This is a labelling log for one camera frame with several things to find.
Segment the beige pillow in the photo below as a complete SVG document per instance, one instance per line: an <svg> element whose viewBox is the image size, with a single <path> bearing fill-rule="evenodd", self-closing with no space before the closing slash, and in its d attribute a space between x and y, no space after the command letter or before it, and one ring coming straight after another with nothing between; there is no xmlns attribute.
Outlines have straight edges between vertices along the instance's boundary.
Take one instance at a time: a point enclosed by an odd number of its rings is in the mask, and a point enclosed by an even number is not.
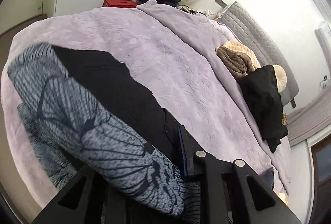
<svg viewBox="0 0 331 224"><path fill-rule="evenodd" d="M254 69L256 70L258 68L261 68L261 64L259 63L258 59L256 58L255 53L250 48L246 47L244 44L241 44L238 40L232 39L232 40L226 42L223 46L234 52L243 52L243 53L247 54L251 58ZM286 84L287 84L286 72L278 64L275 64L273 67L275 69L275 76L277 79L278 92L281 93L285 89Z"/></svg>
<svg viewBox="0 0 331 224"><path fill-rule="evenodd" d="M258 59L256 58L254 52L251 49L247 48L244 44L241 44L238 40L232 39L232 40L226 42L223 46L234 52L243 52L243 53L247 54L251 58L254 70L261 68L261 64L259 63Z"/></svg>
<svg viewBox="0 0 331 224"><path fill-rule="evenodd" d="M275 75L277 79L277 88L278 92L281 93L287 84L287 76L285 70L278 64L275 64L274 66L275 69Z"/></svg>

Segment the curtain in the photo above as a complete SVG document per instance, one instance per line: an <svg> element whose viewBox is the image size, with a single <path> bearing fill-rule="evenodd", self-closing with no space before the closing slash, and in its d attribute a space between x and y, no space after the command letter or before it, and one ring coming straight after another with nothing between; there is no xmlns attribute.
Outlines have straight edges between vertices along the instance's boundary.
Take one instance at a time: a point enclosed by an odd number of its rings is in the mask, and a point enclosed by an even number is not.
<svg viewBox="0 0 331 224"><path fill-rule="evenodd" d="M289 114L287 129L290 146L309 138L331 124L331 87L304 108Z"/></svg>

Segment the lavender blanket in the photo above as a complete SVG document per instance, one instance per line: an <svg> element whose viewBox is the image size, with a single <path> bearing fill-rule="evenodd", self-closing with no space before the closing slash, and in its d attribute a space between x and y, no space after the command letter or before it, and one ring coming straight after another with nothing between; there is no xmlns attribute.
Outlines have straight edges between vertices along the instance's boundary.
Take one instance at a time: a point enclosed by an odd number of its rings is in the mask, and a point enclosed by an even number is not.
<svg viewBox="0 0 331 224"><path fill-rule="evenodd" d="M17 111L22 101L8 79L7 68L25 48L45 41L108 51L125 62L131 76L149 88L205 150L225 161L242 158L257 173L274 166L274 190L288 186L284 165L262 142L238 84L215 53L215 47L228 38L205 17L150 0L135 9L96 8L49 18L14 37L2 73L1 102L16 167L42 207L57 189L29 144Z"/></svg>

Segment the black jacket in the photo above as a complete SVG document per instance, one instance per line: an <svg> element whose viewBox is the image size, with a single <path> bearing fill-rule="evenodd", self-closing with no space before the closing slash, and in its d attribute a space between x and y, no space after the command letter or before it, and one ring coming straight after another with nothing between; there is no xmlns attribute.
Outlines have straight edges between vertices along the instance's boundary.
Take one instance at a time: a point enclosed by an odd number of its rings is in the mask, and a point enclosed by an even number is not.
<svg viewBox="0 0 331 224"><path fill-rule="evenodd" d="M158 104L148 88L130 76L124 63L104 51L52 47L72 78L179 166L179 122ZM203 150L187 134L192 150Z"/></svg>
<svg viewBox="0 0 331 224"><path fill-rule="evenodd" d="M272 153L288 134L282 124L283 105L272 65L258 68L238 80L244 99Z"/></svg>

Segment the quilted headboard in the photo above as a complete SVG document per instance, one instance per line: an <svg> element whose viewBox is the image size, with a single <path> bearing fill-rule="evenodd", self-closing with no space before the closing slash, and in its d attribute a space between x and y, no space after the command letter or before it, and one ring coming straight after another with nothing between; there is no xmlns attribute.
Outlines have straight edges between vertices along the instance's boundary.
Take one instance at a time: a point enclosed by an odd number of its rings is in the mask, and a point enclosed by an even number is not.
<svg viewBox="0 0 331 224"><path fill-rule="evenodd" d="M278 64L284 68L287 85L280 96L283 105L288 104L299 92L299 87L286 59L271 37L237 1L217 21L228 26L244 45L254 51L261 66Z"/></svg>

